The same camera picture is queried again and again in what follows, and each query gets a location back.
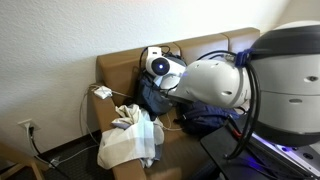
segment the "white towel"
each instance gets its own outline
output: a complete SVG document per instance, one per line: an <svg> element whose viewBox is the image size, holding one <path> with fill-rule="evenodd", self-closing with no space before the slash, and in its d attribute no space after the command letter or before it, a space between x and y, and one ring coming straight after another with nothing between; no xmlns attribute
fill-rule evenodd
<svg viewBox="0 0 320 180"><path fill-rule="evenodd" d="M98 164L110 169L123 162L140 158L143 159L143 166L150 167L155 158L155 144L163 143L162 129L158 125L155 126L155 138L154 125L149 114L136 104L116 107L116 111L121 118L115 119L112 123L121 128L102 133Z"/></svg>

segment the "couch armrest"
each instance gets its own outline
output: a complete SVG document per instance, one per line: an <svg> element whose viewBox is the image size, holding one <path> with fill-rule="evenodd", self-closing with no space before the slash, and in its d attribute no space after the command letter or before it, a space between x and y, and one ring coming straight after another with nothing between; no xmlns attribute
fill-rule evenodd
<svg viewBox="0 0 320 180"><path fill-rule="evenodd" d="M118 118L119 115L115 111L115 105L112 99L100 99L93 93L91 96L101 132L114 128L111 125L111 121ZM138 159L119 164L113 167L112 171L115 179L147 179L140 160Z"/></svg>
<svg viewBox="0 0 320 180"><path fill-rule="evenodd" d="M112 99L100 99L92 92L92 102L101 132L112 129L113 126L111 125L111 122L114 119L119 118L119 115L115 111L115 105Z"/></svg>

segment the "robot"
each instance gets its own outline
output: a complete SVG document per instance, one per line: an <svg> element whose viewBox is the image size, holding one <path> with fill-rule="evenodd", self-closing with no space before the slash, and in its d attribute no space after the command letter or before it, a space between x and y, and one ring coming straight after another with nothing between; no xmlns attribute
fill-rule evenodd
<svg viewBox="0 0 320 180"><path fill-rule="evenodd" d="M163 58L159 49L150 49L146 69L156 79L168 74L175 77L173 83L163 82L172 87L168 88L169 98L224 108L250 100L245 135L227 159L239 155L252 134L287 147L320 141L320 22L280 26L261 36L250 49L231 53L232 58L197 60L186 68ZM320 176L320 170L314 171Z"/></svg>

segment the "floor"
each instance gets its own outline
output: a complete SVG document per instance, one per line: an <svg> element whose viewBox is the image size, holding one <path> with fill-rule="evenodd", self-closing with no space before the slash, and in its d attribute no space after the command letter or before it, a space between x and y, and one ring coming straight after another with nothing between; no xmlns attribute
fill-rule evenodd
<svg viewBox="0 0 320 180"><path fill-rule="evenodd" d="M79 155L75 156L74 158L59 164L58 168L72 180L74 179L75 180L114 179L111 170L105 170L97 164L97 153L98 153L99 147L94 145L96 144L92 139L86 138L81 142L77 142L76 144L73 144L71 147L51 153L50 157L48 158L52 159L57 156L61 156L60 160L64 160L75 155L76 153L78 153L79 151L85 148L91 147L90 149L81 152ZM67 179L55 169L49 169L48 171L43 172L43 175L46 180ZM9 180L20 180L20 179L33 180L36 178L31 168L24 168L9 178Z"/></svg>

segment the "wall outlet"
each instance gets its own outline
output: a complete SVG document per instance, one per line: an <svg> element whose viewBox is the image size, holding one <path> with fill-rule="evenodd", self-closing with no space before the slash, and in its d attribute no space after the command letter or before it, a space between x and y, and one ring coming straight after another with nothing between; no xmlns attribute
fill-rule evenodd
<svg viewBox="0 0 320 180"><path fill-rule="evenodd" d="M37 130L40 129L39 126L36 123L34 123L34 121L32 119L27 119L27 120L24 120L24 121L20 121L20 122L18 122L18 125L21 126L25 130L26 129L26 127L25 127L26 123L30 123L30 127L34 127L34 131L37 131Z"/></svg>

